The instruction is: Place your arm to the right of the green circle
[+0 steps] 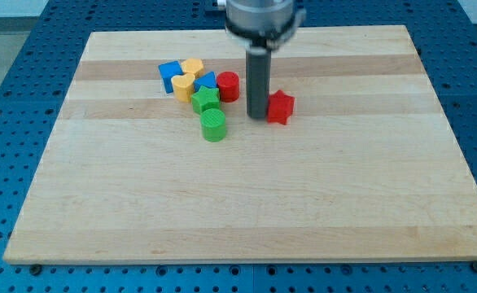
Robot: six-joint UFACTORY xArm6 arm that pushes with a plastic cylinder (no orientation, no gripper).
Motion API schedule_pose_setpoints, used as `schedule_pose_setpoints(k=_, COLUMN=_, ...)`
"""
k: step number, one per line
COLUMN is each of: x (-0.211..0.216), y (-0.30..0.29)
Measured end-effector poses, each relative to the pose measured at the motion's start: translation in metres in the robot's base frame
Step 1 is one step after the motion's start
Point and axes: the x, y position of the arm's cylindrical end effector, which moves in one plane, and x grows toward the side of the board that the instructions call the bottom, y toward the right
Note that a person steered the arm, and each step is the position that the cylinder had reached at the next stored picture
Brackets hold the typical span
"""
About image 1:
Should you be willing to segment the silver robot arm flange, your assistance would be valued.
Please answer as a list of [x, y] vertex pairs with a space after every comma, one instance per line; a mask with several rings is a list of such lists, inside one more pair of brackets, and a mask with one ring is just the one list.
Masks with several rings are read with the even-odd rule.
[[249, 53], [262, 55], [289, 42], [307, 11], [293, 0], [217, 0], [225, 12], [225, 31]]

